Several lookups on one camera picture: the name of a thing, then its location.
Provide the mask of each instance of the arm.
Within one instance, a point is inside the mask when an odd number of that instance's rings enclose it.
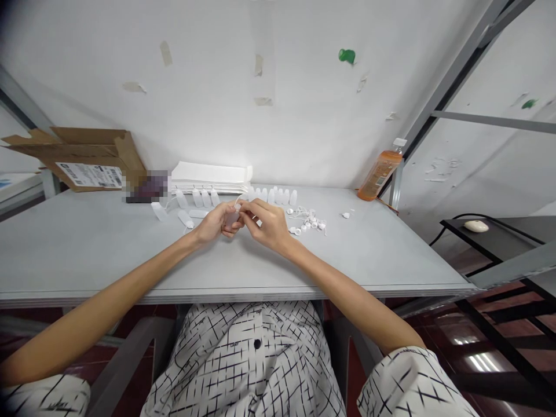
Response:
[[[253,238],[296,264],[330,301],[388,354],[404,346],[425,348],[421,337],[404,320],[359,284],[311,253],[288,232],[284,210],[259,199],[242,202],[241,217]]]
[[[178,262],[222,233],[233,237],[243,225],[224,227],[234,209],[221,203],[193,231],[138,266],[32,338],[0,365],[2,384],[19,385],[63,371],[89,350]]]

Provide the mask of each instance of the cardboard box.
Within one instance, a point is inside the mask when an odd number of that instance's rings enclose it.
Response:
[[[127,130],[52,127],[59,137],[40,129],[31,138],[9,136],[2,140],[11,149],[39,159],[73,191],[129,191],[147,177]]]

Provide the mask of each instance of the hand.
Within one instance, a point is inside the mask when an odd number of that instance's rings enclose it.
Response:
[[[240,218],[243,220],[253,239],[267,248],[284,255],[292,240],[284,210],[261,199],[252,202],[240,200]]]
[[[188,234],[194,235],[200,244],[216,239],[220,233],[231,239],[244,225],[243,221],[239,219],[239,221],[232,224],[231,228],[226,227],[228,214],[235,213],[236,211],[233,205],[234,201],[220,203],[206,215],[199,226]]]

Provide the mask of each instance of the bottle cap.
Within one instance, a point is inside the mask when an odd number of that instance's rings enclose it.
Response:
[[[394,139],[394,145],[396,146],[405,146],[406,143],[407,143],[406,139],[402,139],[402,138]]]

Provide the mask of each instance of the person's right hand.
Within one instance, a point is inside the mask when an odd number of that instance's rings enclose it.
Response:
[[[288,231],[284,210],[261,199],[252,202],[240,200],[239,204],[242,206],[239,215],[253,239],[283,255],[290,242],[295,240]]]

